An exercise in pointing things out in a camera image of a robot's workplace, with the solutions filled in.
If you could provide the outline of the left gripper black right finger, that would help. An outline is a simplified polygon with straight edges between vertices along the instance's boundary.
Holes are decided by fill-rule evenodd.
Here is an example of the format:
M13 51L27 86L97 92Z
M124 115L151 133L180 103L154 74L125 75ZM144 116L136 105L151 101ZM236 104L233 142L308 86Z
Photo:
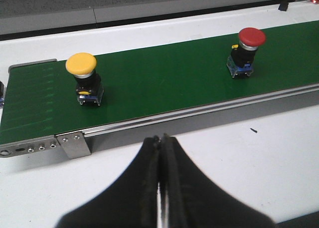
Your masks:
M165 228L277 227L212 182L167 134L160 148L160 195Z

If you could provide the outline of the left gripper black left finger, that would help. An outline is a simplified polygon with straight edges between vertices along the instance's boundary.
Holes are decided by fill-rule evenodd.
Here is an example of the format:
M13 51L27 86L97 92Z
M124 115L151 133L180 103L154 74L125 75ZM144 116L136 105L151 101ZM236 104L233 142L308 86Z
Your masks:
M155 228L159 174L157 136L144 139L125 171L102 193L65 214L58 228Z

